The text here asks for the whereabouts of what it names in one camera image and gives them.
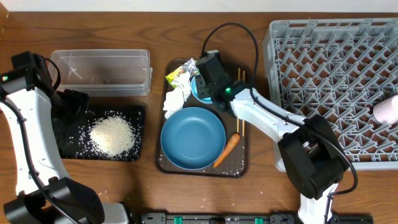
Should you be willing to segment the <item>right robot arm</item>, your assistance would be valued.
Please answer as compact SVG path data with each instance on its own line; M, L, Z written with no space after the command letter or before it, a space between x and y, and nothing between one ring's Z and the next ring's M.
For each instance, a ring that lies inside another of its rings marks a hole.
M277 143L284 169L300 192L302 223L328 223L338 183L352 167L329 122L290 113L262 97L242 80L233 80L217 50L203 52L196 62L213 104L246 121Z

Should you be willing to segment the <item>light blue bowl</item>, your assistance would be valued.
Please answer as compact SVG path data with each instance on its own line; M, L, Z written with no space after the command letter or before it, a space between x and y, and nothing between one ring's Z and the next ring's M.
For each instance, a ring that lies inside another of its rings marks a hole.
M206 105L210 105L212 104L211 98L204 98L204 99L200 99L198 97L198 90L197 90L197 82L196 82L196 78L201 78L200 75L195 75L192 80L191 80L191 92L193 94L193 96L200 102Z

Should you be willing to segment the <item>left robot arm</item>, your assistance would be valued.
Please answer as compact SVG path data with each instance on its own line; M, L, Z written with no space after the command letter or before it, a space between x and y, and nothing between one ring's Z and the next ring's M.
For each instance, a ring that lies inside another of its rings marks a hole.
M123 203L103 203L91 188L71 179L60 156L53 122L83 116L90 97L59 91L49 58L26 51L12 56L1 74L1 110L11 131L17 164L16 199L4 204L9 223L132 223Z

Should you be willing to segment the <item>large blue plate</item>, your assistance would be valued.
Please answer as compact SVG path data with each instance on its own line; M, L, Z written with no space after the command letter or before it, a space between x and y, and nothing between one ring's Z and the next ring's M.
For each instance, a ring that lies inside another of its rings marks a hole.
M166 158L185 170L212 165L226 144L223 123L209 110L188 107L174 113L164 123L160 145Z

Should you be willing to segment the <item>white pink cup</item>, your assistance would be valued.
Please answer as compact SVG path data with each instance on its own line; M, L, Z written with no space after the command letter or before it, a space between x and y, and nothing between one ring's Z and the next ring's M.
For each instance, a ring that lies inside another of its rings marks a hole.
M397 95L392 96L373 108L373 115L379 123L394 124L397 122L397 98Z

